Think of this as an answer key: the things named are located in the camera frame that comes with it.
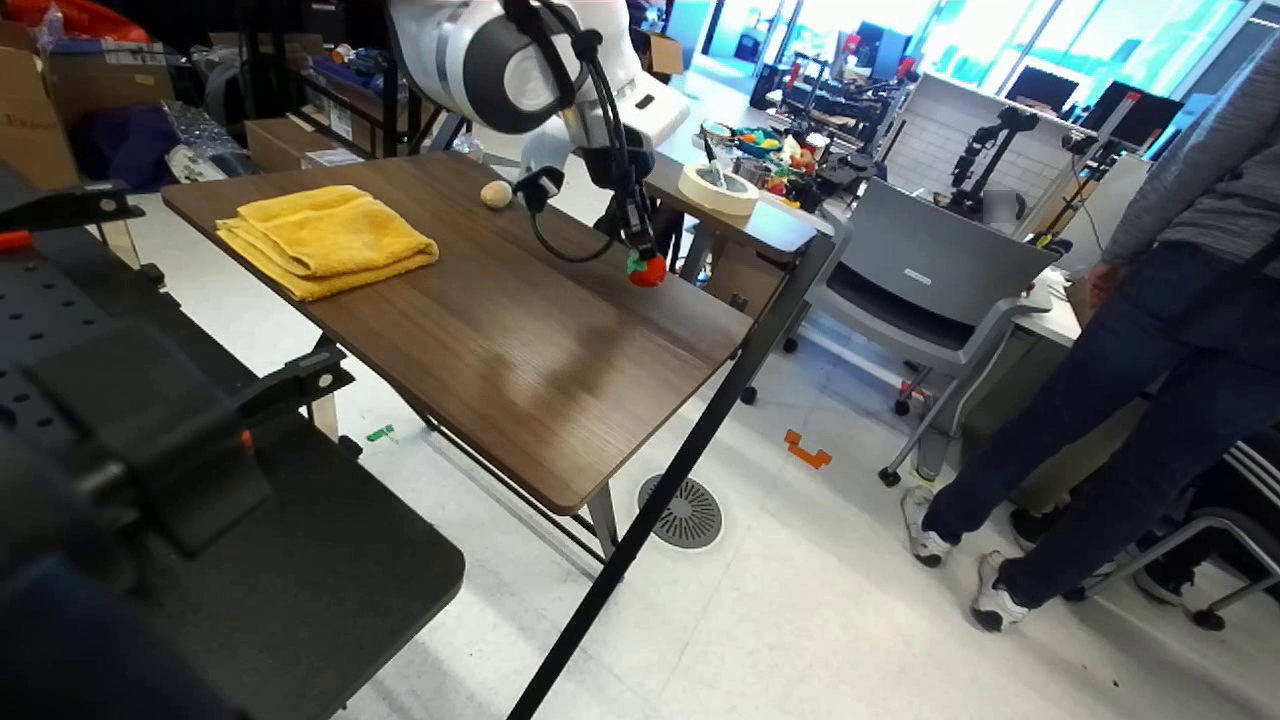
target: white tile floor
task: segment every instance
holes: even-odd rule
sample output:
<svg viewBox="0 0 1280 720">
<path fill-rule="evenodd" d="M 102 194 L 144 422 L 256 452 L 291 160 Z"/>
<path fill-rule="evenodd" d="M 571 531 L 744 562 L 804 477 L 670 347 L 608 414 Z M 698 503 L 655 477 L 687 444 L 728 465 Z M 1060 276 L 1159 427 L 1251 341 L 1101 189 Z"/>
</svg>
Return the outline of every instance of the white tile floor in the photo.
<svg viewBox="0 0 1280 720">
<path fill-rule="evenodd" d="M 270 372 L 311 343 L 309 319 L 155 198 L 144 203 L 144 261 L 239 358 Z M 369 369 L 358 377 L 342 402 L 344 431 L 398 427 L 363 441 L 363 465 L 463 546 L 469 579 L 342 716 L 505 716 L 587 590 L 583 562 L 433 441 L 388 384 Z M 1011 636 L 986 636 L 965 616 L 974 560 L 1009 539 L 986 531 L 939 571 L 907 560 L 897 493 L 876 485 L 876 465 L 906 441 L 892 388 L 801 347 L 764 369 L 761 390 L 698 467 L 723 509 L 723 537 L 702 552 L 651 539 L 544 716 L 1280 716 L 1278 602 L 1255 599 L 1223 636 L 1204 636 L 1111 582 L 1094 602 L 1054 602 Z M 702 399 L 619 472 L 624 520 L 698 412 Z M 789 427 L 837 460 L 826 472 L 797 465 Z"/>
</svg>

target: person's leg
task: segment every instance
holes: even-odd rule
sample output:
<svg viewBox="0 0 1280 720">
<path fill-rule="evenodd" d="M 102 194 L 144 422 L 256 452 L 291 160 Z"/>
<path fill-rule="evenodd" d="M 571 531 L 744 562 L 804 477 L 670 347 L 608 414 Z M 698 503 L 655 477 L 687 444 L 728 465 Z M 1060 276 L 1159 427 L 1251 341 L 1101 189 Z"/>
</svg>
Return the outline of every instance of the person's leg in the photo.
<svg viewBox="0 0 1280 720">
<path fill-rule="evenodd" d="M 1037 607 L 1085 582 L 1149 531 L 1177 493 L 1211 467 L 1233 441 L 1278 419 L 1278 372 L 1218 352 L 1186 358 L 1104 477 L 1028 555 L 1000 569 L 1000 588 L 1022 607 Z"/>
<path fill-rule="evenodd" d="M 1180 347 L 1145 308 L 1111 298 L 1085 326 L 1037 399 L 932 494 L 923 527 L 949 544 L 980 527 L 1037 465 L 1157 384 L 1177 352 Z"/>
<path fill-rule="evenodd" d="M 980 527 L 991 509 L 1063 444 L 1079 441 L 1186 352 L 1170 325 L 1229 271 L 1223 261 L 1159 243 L 1149 252 L 1104 313 L 1071 343 L 1060 372 L 997 441 L 932 498 L 923 527 L 949 544 Z"/>
</svg>

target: yellow cloth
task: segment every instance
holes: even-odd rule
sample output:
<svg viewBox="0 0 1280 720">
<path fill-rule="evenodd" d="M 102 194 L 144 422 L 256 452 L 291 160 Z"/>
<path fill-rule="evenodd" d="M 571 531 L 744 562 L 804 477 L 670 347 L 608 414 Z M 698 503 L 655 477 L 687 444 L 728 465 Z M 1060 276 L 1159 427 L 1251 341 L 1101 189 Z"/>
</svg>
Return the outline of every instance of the yellow cloth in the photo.
<svg viewBox="0 0 1280 720">
<path fill-rule="evenodd" d="M 217 236 L 291 298 L 322 298 L 441 261 L 438 241 L 351 182 L 243 203 Z"/>
</svg>

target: monitor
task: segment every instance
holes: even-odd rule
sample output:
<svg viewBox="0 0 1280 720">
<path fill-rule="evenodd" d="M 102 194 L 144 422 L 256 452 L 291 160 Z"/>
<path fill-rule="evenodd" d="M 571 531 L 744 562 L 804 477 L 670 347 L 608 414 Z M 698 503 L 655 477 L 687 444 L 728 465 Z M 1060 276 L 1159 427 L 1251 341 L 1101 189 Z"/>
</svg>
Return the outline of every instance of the monitor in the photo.
<svg viewBox="0 0 1280 720">
<path fill-rule="evenodd" d="M 855 64 L 860 67 L 871 67 L 871 79 L 876 85 L 892 85 L 897 79 L 897 67 L 906 64 L 907 57 L 907 45 L 912 37 L 906 30 L 892 30 L 892 28 L 882 28 L 882 25 L 860 25 L 855 28 Z"/>
<path fill-rule="evenodd" d="M 1135 95 L 1132 113 L 1115 122 L 1122 142 L 1153 142 L 1186 106 L 1180 98 L 1139 93 L 1132 85 L 1110 85 L 1104 95 L 1089 106 L 1079 121 L 1085 126 L 1101 132 L 1111 113 L 1126 102 L 1126 95 Z"/>
<path fill-rule="evenodd" d="M 1054 75 L 1028 64 L 1026 73 L 1018 73 L 1006 95 L 1011 102 L 1042 102 L 1042 106 L 1063 113 L 1076 86 L 1079 86 L 1076 79 Z"/>
</svg>

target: table top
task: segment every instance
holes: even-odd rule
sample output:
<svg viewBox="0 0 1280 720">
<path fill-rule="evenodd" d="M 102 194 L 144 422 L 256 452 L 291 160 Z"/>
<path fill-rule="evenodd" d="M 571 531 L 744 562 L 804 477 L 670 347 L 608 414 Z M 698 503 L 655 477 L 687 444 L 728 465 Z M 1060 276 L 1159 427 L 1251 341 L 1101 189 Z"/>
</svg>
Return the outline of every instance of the table top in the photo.
<svg viewBox="0 0 1280 720">
<path fill-rule="evenodd" d="M 782 255 L 797 255 L 815 231 L 819 223 L 794 211 L 794 206 L 782 206 L 774 198 L 758 198 L 758 211 L 744 216 L 744 220 L 732 220 L 732 216 L 717 216 L 702 203 L 694 203 L 686 191 L 680 191 L 680 170 L 686 164 L 674 160 L 674 154 L 655 154 L 651 170 L 650 170 L 650 189 L 655 191 L 661 203 L 674 203 L 698 220 L 706 220 L 710 228 L 717 231 L 732 231 L 732 236 L 744 236 L 761 246 L 774 246 Z"/>
<path fill-rule="evenodd" d="M 747 319 L 686 278 L 631 289 L 619 246 L 595 262 L 552 261 L 522 206 L 476 198 L 490 181 L 463 154 L 416 154 L 185 182 L 165 198 L 217 236 L 247 198 L 358 182 L 427 231 L 441 262 L 299 313 L 542 503 L 576 510 L 710 384 Z M 564 252 L 602 243 L 558 206 L 542 223 Z"/>
</svg>

